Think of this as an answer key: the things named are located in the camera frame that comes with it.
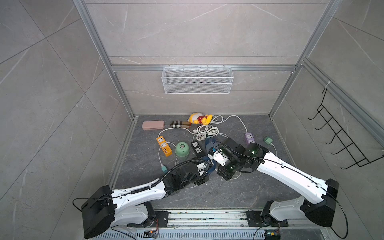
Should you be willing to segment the green usb charger cube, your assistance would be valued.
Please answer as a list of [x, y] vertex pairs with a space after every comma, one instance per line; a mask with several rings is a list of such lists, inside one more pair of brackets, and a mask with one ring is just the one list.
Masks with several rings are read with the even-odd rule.
[[272, 140], [270, 137], [265, 137], [265, 138], [264, 138], [264, 142], [265, 142], [267, 145], [273, 145], [273, 140]]

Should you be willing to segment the blue meat grinder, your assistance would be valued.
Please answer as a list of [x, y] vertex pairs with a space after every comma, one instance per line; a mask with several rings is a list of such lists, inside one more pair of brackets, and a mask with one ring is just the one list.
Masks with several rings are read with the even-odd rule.
[[210, 175], [211, 173], [213, 173], [216, 170], [217, 163], [213, 160], [209, 160], [209, 161], [207, 161], [207, 163], [209, 164], [208, 175]]
[[214, 143], [216, 142], [217, 140], [213, 137], [213, 136], [210, 136], [210, 137], [207, 137], [205, 139], [205, 148], [206, 148], [206, 152], [208, 153], [209, 150], [213, 147]]

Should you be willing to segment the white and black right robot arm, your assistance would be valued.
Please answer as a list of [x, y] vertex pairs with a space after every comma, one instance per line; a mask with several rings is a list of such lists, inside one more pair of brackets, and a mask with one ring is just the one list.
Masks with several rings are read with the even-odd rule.
[[265, 226], [275, 226], [285, 220], [309, 220], [331, 228], [336, 207], [339, 183], [333, 179], [313, 177], [278, 158], [267, 148], [250, 143], [247, 147], [231, 138], [223, 143], [213, 142], [208, 157], [217, 163], [218, 175], [230, 180], [236, 172], [269, 175], [300, 194], [287, 201], [268, 201], [261, 212]]

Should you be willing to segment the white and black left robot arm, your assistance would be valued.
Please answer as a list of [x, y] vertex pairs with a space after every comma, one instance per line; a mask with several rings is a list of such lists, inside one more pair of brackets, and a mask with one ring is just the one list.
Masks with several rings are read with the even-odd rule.
[[211, 161], [191, 159], [177, 164], [161, 178], [128, 189], [102, 186], [79, 208], [85, 239], [96, 237], [111, 227], [147, 227], [156, 214], [151, 201], [175, 195], [189, 184], [201, 185], [209, 180]]

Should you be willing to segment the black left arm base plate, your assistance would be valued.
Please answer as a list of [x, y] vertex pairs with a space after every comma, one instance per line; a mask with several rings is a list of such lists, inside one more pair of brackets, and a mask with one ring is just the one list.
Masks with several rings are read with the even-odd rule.
[[147, 228], [147, 227], [156, 227], [166, 228], [169, 221], [169, 212], [167, 211], [155, 211], [151, 213], [150, 216], [141, 224], [127, 224], [127, 227], [135, 228]]

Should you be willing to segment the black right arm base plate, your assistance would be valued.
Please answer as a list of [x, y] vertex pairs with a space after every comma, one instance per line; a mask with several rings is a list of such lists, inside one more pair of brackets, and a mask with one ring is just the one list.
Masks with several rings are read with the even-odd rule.
[[245, 212], [249, 227], [288, 227], [288, 221], [277, 221], [263, 211], [248, 210]]

